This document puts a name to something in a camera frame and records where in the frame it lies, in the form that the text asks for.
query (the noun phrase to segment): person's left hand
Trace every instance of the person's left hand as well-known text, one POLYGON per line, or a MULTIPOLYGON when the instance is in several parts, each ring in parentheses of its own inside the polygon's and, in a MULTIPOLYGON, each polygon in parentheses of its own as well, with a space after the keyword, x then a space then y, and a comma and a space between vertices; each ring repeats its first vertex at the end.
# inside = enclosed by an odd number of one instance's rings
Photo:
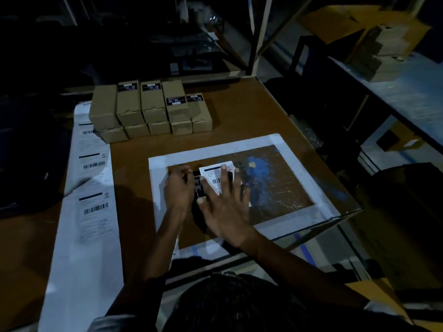
POLYGON ((167 209, 177 208, 187 212, 191 208, 194 199, 194 189, 194 174, 191 167, 175 167, 169 178, 166 179, 166 185, 163 189, 167 209), (187 175, 186 183, 183 179, 185 175, 187 175))

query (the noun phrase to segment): person's right hand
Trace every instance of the person's right hand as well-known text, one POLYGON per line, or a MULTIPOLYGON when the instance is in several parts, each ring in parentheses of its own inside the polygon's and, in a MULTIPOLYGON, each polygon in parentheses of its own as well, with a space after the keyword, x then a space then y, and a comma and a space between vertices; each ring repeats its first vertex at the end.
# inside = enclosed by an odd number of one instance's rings
POLYGON ((254 227, 248 223, 251 189, 249 186, 245 188, 243 200, 241 200, 240 170, 235 169, 233 189, 230 192, 226 166, 222 165, 221 167, 221 195, 217 195, 206 179, 200 177, 209 201, 206 197, 200 197, 197 199, 197 203, 202 210, 206 224, 213 233, 222 237, 234 247, 239 247, 250 235, 255 233, 254 227))

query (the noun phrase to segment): scratched surface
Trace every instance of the scratched surface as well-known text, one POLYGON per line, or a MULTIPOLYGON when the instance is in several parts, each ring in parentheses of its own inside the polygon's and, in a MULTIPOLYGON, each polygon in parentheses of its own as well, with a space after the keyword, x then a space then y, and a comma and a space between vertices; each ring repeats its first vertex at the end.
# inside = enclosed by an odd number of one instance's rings
MULTIPOLYGON (((243 183, 251 186, 249 221, 253 225, 314 205, 274 145, 186 164, 198 170, 225 161, 232 161, 240 169, 243 183)), ((179 237, 179 248, 211 238, 214 235, 189 215, 179 237)))

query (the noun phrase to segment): workbench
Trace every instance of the workbench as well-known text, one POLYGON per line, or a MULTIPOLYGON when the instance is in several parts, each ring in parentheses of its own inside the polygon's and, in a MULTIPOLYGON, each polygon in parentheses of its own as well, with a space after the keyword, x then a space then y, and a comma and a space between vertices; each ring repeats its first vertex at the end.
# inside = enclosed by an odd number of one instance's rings
MULTIPOLYGON (((279 133, 341 214, 341 219, 360 210, 257 78, 200 83, 187 86, 185 92, 203 93, 213 118, 212 131, 178 137, 164 134, 111 144, 125 277, 136 269, 156 234, 148 170, 150 157, 279 133)), ((61 202, 45 212, 0 221, 4 256, 0 267, 3 289, 0 301, 5 304, 0 316, 2 331, 39 318, 60 206, 61 202)))

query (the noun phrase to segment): white rectangular border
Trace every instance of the white rectangular border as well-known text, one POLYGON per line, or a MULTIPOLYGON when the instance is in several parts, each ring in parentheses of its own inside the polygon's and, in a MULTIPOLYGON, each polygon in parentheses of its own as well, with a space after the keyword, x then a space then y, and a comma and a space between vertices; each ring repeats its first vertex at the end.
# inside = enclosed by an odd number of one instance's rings
MULTIPOLYGON (((179 153, 168 154, 149 158, 149 175, 151 178, 152 201, 154 203, 154 217, 156 222, 156 231, 166 212, 166 204, 163 197, 163 188, 168 178, 168 167, 177 164, 199 161, 204 158, 218 157, 246 151, 256 148, 262 148, 269 145, 275 145, 280 151, 281 156, 291 168, 295 177, 298 179, 312 202, 313 206, 302 208, 301 210, 288 213, 284 216, 265 221, 255 225, 255 228, 273 240, 312 225, 340 216, 331 201, 320 189, 305 167, 291 151, 289 146, 282 139, 280 134, 271 134, 260 136, 254 139, 236 141, 231 143, 214 145, 206 148, 182 151, 179 153)), ((220 244, 221 238, 208 240, 204 243, 187 247, 181 250, 176 249, 173 258, 186 258, 190 256, 201 256, 213 260, 228 254, 220 244)))

